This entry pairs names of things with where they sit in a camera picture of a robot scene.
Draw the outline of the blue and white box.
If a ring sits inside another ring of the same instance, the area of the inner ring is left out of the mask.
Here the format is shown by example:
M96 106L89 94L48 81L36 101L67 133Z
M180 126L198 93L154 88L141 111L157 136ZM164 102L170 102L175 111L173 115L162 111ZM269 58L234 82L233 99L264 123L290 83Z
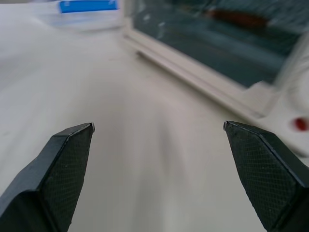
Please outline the blue and white box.
M117 0L32 0L35 17L65 31L101 31L120 27Z

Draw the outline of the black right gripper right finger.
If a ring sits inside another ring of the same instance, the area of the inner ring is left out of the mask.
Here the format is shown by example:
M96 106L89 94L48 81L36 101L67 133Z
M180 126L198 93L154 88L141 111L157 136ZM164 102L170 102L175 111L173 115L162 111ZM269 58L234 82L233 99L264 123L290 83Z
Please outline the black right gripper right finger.
M267 232L309 232L309 167L275 134L224 123L245 192Z

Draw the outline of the small dark red object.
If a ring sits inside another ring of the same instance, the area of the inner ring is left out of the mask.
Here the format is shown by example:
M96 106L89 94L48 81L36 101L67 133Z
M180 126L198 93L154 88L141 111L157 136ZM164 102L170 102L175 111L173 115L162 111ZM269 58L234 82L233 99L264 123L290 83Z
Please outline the small dark red object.
M309 129L307 119L304 117L298 117L293 120L293 125L298 131L307 131Z

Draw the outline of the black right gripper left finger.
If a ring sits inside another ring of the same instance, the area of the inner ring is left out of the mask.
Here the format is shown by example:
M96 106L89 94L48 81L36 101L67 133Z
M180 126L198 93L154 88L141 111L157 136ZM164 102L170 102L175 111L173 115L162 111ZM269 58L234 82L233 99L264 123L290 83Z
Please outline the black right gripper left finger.
M0 232L68 232L94 131L84 123L49 139L0 196Z

